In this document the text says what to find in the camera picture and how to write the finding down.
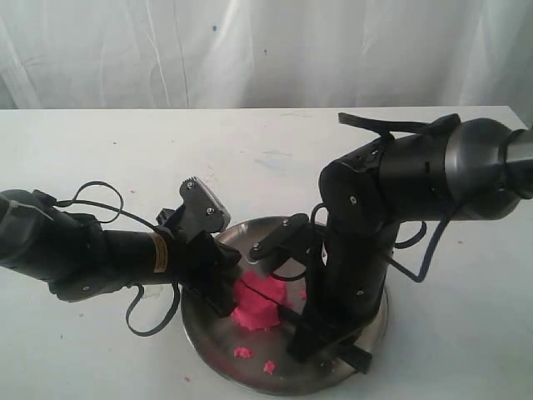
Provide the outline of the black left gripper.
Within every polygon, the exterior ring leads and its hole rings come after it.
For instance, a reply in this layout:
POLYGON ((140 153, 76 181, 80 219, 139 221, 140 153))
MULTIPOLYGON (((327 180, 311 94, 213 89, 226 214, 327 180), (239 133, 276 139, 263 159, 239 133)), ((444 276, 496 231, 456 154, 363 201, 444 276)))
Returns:
POLYGON ((167 229, 184 246, 181 256, 184 267, 179 273, 180 281, 187 292, 203 301, 220 318, 229 317, 236 307, 231 282, 227 271, 238 266, 242 255, 233 247, 219 243, 213 234, 198 233, 189 240, 178 227, 180 207, 176 210, 163 208, 157 216, 160 227, 167 229))

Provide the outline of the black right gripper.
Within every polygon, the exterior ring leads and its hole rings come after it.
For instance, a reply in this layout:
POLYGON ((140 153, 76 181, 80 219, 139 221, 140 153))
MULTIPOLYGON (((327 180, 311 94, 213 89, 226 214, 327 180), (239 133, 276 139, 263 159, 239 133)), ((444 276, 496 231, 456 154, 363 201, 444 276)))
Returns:
POLYGON ((326 263, 317 265, 311 275, 307 289, 307 304, 311 307, 305 307, 294 320, 296 330, 286 348, 293 359, 306 362, 329 345, 325 322, 339 333, 355 331, 338 342, 334 351, 357 373, 368 373, 371 353, 356 342, 362 335, 360 328, 379 310, 388 268, 385 256, 391 254, 395 241, 393 222, 363 234, 336 218, 327 219, 322 246, 326 263))

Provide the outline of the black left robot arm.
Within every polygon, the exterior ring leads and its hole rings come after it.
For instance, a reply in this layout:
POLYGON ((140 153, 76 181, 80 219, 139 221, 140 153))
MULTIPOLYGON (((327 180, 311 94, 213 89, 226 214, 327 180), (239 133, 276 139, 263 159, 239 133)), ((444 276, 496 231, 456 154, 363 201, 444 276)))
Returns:
POLYGON ((89 214, 68 213, 45 193, 1 193, 1 265, 45 282, 79 302, 124 287, 178 283, 221 317, 235 307, 232 286, 241 254, 212 235, 229 223, 226 209, 197 184, 183 203, 163 209, 149 232, 105 230, 89 214))

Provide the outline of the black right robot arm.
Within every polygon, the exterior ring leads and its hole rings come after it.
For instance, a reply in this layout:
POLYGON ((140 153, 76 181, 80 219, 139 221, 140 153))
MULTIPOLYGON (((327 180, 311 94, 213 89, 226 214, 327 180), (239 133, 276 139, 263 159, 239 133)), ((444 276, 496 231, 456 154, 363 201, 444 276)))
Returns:
POLYGON ((311 226, 306 246, 306 304, 288 344, 298 362, 325 348, 366 371, 370 358, 355 348, 378 314, 393 253, 406 222, 436 222, 420 269, 425 280, 449 223, 498 220, 532 197, 532 132, 496 120, 377 121, 343 113, 342 124, 377 139, 330 162, 319 177, 325 227, 311 226))

